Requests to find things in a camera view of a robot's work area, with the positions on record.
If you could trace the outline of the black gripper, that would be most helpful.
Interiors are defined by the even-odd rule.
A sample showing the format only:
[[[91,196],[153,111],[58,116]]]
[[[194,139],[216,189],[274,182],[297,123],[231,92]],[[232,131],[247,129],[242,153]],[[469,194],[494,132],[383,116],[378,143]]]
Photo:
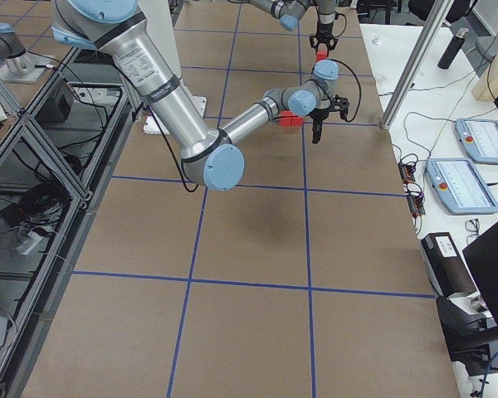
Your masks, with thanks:
[[[339,38],[334,35],[333,29],[333,23],[318,23],[316,33],[309,36],[310,47],[318,51],[320,46],[324,46],[327,53],[333,51],[339,41]]]
[[[325,108],[314,108],[309,116],[312,118],[312,143],[317,144],[321,140],[323,122],[329,118],[331,113],[339,113],[340,118],[348,123],[349,100],[346,97],[335,95]]]

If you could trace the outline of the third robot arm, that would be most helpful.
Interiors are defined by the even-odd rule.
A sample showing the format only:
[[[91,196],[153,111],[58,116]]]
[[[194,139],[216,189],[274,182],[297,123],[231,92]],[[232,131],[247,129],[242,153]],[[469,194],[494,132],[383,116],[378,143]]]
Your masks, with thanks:
[[[34,84],[45,61],[27,51],[14,28],[0,22],[0,79],[8,83]]]

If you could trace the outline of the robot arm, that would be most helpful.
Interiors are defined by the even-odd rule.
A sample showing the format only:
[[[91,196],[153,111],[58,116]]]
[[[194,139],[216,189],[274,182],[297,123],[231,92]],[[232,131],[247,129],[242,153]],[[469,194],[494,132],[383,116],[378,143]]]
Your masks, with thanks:
[[[180,66],[167,2],[55,1],[52,30],[57,41],[112,57],[154,116],[180,148],[180,170],[196,184],[216,191],[235,187],[245,159],[237,142],[289,110],[314,121],[319,141],[328,114],[345,112],[335,93],[336,61],[317,61],[311,77],[297,87],[267,91],[221,129],[211,129],[178,78]]]
[[[332,0],[249,0],[242,1],[253,7],[269,14],[277,19],[281,27],[288,32],[295,30],[302,17],[315,7],[317,23],[316,33],[310,35],[310,47],[315,51],[319,50],[320,45],[324,45],[327,53],[335,49],[339,38],[334,35],[334,21],[336,19],[337,1]]]

